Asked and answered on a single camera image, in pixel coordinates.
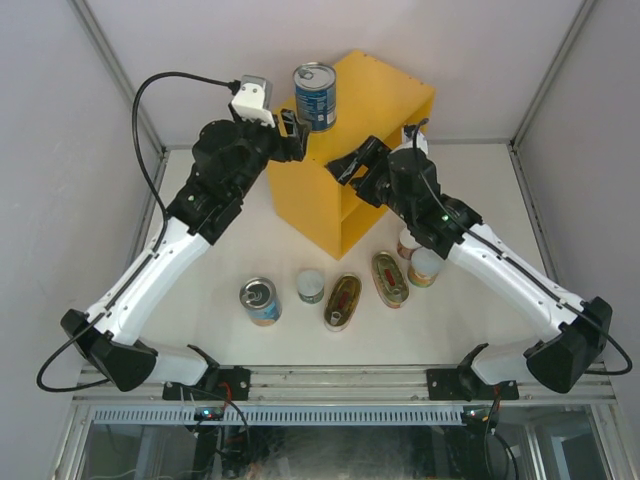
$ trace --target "yellow shelf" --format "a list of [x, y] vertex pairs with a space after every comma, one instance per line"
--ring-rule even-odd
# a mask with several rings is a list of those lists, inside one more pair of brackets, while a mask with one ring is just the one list
[[[267, 172], [278, 215], [340, 259], [386, 209], [364, 204], [351, 187], [339, 185], [324, 165], [352, 152], [369, 135], [396, 147], [404, 125], [429, 116], [435, 89], [358, 50], [334, 68], [335, 125], [309, 136], [303, 162], [270, 162]], [[294, 97], [281, 108], [295, 110]]]

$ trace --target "glass panel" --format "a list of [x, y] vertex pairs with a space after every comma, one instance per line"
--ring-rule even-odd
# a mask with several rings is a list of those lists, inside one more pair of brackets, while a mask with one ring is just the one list
[[[607, 479], [588, 410], [504, 406], [486, 439], [488, 407], [464, 427], [93, 425], [77, 480]], [[513, 459], [505, 445], [513, 454]]]

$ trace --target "white table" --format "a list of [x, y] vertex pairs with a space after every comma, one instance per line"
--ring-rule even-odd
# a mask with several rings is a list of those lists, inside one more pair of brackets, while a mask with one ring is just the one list
[[[468, 203], [511, 248], [542, 270], [507, 147], [430, 149], [442, 191]], [[171, 152], [160, 191], [167, 203], [184, 184], [192, 162], [188, 150]], [[401, 229], [400, 220], [388, 212], [336, 261], [275, 214], [263, 174], [242, 214], [178, 279], [142, 336], [173, 346], [196, 344], [223, 365], [406, 365], [458, 363], [479, 343], [533, 335], [518, 312], [452, 264], [430, 288], [411, 286], [401, 309], [386, 307], [373, 284], [370, 259], [379, 250], [394, 251]], [[325, 328], [324, 301], [306, 305], [299, 300], [295, 277], [309, 267], [324, 271], [325, 299], [342, 273], [362, 280], [360, 302], [344, 331]], [[254, 276], [270, 278], [278, 290], [283, 314], [273, 326], [254, 325], [238, 300], [240, 287]]]

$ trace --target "robotic arm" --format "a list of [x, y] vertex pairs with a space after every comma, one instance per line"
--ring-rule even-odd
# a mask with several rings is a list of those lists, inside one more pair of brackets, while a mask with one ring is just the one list
[[[412, 138], [415, 128], [405, 128], [404, 142], [393, 151], [369, 137], [327, 168], [365, 202], [388, 206], [421, 245], [482, 280], [535, 329], [535, 339], [482, 344], [470, 352], [456, 369], [463, 398], [478, 398], [483, 386], [532, 377], [553, 391], [568, 392], [604, 349], [601, 331], [608, 332], [611, 307], [599, 297], [585, 302], [546, 278], [509, 249], [477, 212], [441, 193], [426, 140], [419, 130]], [[362, 166], [366, 173], [354, 178]]]
[[269, 159], [301, 161], [308, 129], [283, 110], [286, 136], [268, 110], [271, 84], [244, 76], [230, 103], [233, 120], [206, 125], [193, 147], [195, 163], [167, 208], [168, 218], [124, 275], [86, 312], [61, 320], [75, 345], [120, 390], [145, 381], [195, 385], [218, 364], [197, 347], [143, 343], [140, 332], [160, 299], [184, 270], [213, 245], [241, 211]]

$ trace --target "white wall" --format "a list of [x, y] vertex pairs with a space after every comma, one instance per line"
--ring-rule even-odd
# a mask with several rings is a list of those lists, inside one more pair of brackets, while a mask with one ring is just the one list
[[[171, 69], [223, 80], [253, 73], [274, 83], [277, 106], [296, 66], [359, 48], [436, 86], [429, 135], [438, 139], [511, 138], [580, 3], [89, 1], [135, 85]], [[168, 80], [150, 90], [146, 105], [167, 145], [191, 145], [202, 125], [228, 115], [219, 88]]]
[[[599, 2], [530, 130], [522, 159], [560, 274], [613, 306], [611, 333], [636, 361], [615, 379], [640, 438], [640, 5]], [[611, 348], [609, 368], [621, 366]]]
[[[146, 191], [128, 109], [67, 2], [2, 2], [0, 59], [0, 465], [35, 480], [70, 402], [36, 372], [64, 312], [122, 273]], [[73, 385], [80, 365], [72, 349], [46, 381]]]

